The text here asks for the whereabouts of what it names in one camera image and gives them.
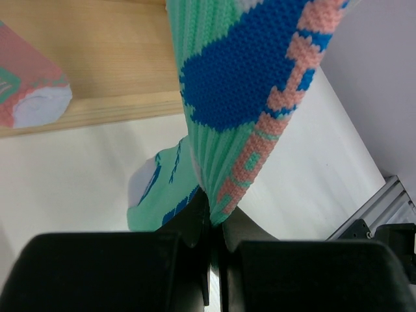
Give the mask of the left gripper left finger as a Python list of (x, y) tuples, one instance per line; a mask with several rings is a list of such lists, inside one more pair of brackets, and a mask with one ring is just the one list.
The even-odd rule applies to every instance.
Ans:
[(209, 204), (198, 190), (154, 232), (44, 233), (22, 249), (2, 311), (203, 311)]

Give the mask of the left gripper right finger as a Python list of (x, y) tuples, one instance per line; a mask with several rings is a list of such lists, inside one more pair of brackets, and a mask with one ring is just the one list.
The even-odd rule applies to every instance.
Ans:
[(374, 236), (280, 241), (236, 209), (219, 239), (223, 311), (415, 310), (415, 262)]

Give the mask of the mint green sock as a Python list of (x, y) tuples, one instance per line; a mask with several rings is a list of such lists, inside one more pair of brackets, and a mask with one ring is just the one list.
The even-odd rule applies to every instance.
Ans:
[(300, 106), (347, 1), (167, 1), (188, 133), (129, 182), (127, 226), (155, 231), (197, 191), (217, 226)]

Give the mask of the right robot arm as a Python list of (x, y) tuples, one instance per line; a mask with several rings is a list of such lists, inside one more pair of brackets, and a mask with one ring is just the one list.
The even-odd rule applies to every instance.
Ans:
[(415, 224), (384, 224), (376, 229), (374, 238), (403, 261), (415, 262)]

